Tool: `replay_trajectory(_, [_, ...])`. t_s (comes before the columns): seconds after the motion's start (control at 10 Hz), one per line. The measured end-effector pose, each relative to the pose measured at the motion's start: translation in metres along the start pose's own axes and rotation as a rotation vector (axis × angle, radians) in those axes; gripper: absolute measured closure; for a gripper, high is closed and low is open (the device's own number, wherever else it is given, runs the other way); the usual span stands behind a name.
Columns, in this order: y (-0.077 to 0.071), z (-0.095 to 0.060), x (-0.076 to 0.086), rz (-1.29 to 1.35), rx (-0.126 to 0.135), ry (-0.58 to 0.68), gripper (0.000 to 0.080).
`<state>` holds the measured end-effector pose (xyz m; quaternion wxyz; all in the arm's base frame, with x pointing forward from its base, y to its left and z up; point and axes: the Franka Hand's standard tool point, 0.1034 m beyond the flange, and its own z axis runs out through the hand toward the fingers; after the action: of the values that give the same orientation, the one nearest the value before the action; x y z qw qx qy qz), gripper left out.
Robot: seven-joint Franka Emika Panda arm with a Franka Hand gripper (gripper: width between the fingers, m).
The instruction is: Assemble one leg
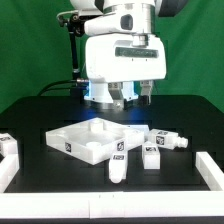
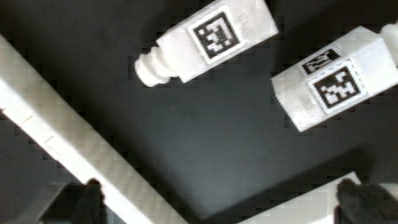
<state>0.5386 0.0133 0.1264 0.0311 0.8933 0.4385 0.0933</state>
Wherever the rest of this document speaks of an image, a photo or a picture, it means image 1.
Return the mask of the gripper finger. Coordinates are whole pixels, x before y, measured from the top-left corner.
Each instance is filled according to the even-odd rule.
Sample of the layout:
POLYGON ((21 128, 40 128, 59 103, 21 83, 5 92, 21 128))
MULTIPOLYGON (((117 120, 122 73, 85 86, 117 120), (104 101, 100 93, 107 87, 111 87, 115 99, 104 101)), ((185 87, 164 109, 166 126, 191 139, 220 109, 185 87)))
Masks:
POLYGON ((141 93, 139 100, 141 104, 150 104, 151 103, 151 94, 153 90, 153 81, 145 80, 140 82, 141 93))
POLYGON ((108 84, 108 91, 111 95, 115 108, 124 107, 124 97, 122 93, 122 88, 123 85, 121 82, 112 82, 108 84))

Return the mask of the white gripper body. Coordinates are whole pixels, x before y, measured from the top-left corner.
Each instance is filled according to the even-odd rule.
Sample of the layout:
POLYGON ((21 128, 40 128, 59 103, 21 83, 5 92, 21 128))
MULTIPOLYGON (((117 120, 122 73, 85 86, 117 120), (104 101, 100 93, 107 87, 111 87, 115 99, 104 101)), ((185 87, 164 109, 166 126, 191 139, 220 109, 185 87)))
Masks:
POLYGON ((149 38, 146 47, 134 47, 131 35, 100 35, 86 42, 86 71, 95 83, 164 79, 165 50, 161 40, 149 38))

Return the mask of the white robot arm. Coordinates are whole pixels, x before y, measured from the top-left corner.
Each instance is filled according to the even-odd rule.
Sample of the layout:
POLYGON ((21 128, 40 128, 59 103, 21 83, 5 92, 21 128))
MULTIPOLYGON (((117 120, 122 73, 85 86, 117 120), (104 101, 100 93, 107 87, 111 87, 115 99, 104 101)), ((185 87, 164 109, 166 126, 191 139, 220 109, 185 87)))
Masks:
POLYGON ((166 76, 165 49, 155 18, 177 15, 188 0, 70 0, 84 18, 84 97, 103 109, 123 109, 151 101, 153 82, 166 76))

